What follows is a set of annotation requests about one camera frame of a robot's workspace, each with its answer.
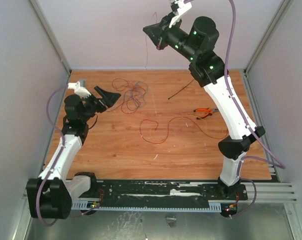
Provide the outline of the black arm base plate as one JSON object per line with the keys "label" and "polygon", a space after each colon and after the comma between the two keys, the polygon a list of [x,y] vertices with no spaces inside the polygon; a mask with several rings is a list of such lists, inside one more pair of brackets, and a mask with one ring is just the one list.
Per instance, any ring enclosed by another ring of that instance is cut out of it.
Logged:
{"label": "black arm base plate", "polygon": [[97,181],[97,191],[84,193],[74,200],[95,200],[101,206],[103,203],[142,203],[151,201],[184,203],[185,199],[201,200],[210,203],[235,203],[248,199],[244,184],[232,187],[224,192],[215,181],[189,180],[106,180]]}

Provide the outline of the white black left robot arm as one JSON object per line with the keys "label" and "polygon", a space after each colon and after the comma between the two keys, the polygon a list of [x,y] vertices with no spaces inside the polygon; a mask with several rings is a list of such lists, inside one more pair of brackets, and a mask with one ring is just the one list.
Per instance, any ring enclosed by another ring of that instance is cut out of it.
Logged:
{"label": "white black left robot arm", "polygon": [[64,99],[63,126],[57,129],[60,134],[58,147],[46,168],[26,184],[30,215],[45,226],[49,225],[45,219],[67,219],[73,202],[81,195],[91,198],[98,193],[99,186],[93,172],[78,172],[71,181],[66,179],[87,138],[88,121],[113,107],[121,97],[120,93],[95,86],[94,90],[100,96],[96,97],[79,82],[70,83],[67,88],[74,93]]}

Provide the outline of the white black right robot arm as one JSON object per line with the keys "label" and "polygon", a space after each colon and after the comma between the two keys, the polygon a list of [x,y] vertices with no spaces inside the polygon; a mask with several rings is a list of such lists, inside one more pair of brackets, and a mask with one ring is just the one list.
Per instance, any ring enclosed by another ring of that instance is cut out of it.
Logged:
{"label": "white black right robot arm", "polygon": [[190,33],[186,33],[180,28],[180,22],[169,26],[173,17],[174,14],[169,13],[159,23],[142,30],[158,50],[170,46],[189,60],[192,77],[212,98],[225,121],[229,135],[218,143],[223,165],[217,191],[221,198],[230,199],[241,182],[242,158],[256,138],[266,131],[248,116],[224,70],[223,60],[214,53],[219,37],[215,22],[206,16],[197,17]]}

